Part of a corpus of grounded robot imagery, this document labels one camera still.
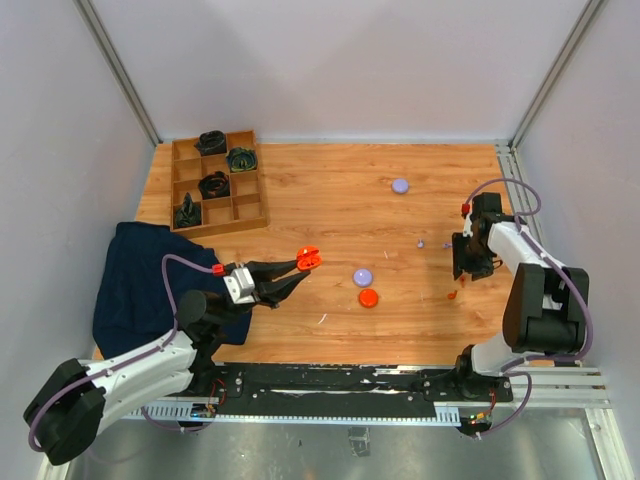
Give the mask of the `orange earbud case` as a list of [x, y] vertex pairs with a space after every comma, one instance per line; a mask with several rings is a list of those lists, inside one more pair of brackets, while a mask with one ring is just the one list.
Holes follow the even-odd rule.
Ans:
[[305, 246], [296, 254], [296, 266], [299, 271], [310, 271], [322, 264], [320, 250], [315, 246]]
[[362, 289], [358, 295], [358, 302], [364, 308], [374, 308], [379, 303], [379, 295], [374, 289]]

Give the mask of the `purple earbud case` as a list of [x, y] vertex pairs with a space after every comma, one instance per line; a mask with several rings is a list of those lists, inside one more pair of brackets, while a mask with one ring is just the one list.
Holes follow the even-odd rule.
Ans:
[[404, 178], [394, 179], [391, 184], [391, 189], [396, 194], [406, 194], [409, 188], [409, 182]]
[[371, 270], [360, 268], [353, 273], [352, 279], [358, 287], [367, 288], [373, 283], [374, 277]]

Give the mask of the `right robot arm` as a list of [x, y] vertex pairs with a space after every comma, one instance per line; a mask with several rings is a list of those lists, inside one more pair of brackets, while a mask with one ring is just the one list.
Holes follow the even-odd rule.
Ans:
[[485, 279], [499, 265], [513, 276], [501, 332], [467, 346], [452, 372], [455, 392], [479, 400], [496, 397], [503, 376], [526, 361], [566, 361], [589, 347], [589, 276], [550, 255], [521, 215], [503, 211], [498, 193], [474, 195], [462, 204], [461, 215], [464, 227], [452, 236], [454, 279]]

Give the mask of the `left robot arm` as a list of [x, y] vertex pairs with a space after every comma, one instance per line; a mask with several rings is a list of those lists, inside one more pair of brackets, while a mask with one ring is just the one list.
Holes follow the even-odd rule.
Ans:
[[107, 360], [72, 358], [56, 367], [23, 413], [33, 451], [63, 465], [130, 412], [185, 390], [207, 393], [224, 327], [256, 306], [278, 308], [310, 274], [295, 260], [216, 264], [206, 271], [220, 279], [221, 290], [171, 298], [172, 326], [159, 338]]

